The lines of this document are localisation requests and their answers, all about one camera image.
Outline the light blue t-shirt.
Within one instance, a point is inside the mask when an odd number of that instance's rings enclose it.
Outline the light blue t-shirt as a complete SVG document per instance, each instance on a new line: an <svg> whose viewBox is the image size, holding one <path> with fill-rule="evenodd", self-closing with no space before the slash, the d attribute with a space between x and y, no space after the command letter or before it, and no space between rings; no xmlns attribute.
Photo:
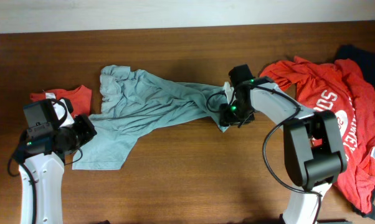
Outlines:
<svg viewBox="0 0 375 224"><path fill-rule="evenodd" d="M74 170L119 170L137 140L158 128L205 117L215 123L226 103L221 86L172 82L146 70L109 65L100 74L101 112L91 114L96 135L74 155Z"/></svg>

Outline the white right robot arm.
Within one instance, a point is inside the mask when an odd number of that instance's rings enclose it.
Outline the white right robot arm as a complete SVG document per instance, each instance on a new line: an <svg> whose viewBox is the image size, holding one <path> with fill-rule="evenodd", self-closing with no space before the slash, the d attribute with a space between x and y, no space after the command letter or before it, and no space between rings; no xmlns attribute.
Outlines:
<svg viewBox="0 0 375 224"><path fill-rule="evenodd" d="M291 191L279 222L318 223L324 196L347 169L336 115L303 106L269 77L225 83L222 90L229 103L225 110L236 117L236 125L248 122L257 111L275 123L264 139L263 150L276 130L283 131L284 164L292 185L277 177L270 164L265 165L272 177Z"/></svg>

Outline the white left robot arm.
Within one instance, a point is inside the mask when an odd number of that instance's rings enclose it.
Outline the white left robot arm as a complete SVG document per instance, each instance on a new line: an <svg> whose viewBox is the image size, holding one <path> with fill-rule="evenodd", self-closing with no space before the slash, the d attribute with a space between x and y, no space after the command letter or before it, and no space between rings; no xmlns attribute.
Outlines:
<svg viewBox="0 0 375 224"><path fill-rule="evenodd" d="M57 127L36 123L26 129L13 155L22 179L21 223L62 223L62 179L66 155L80 151L97 134L86 115Z"/></svg>

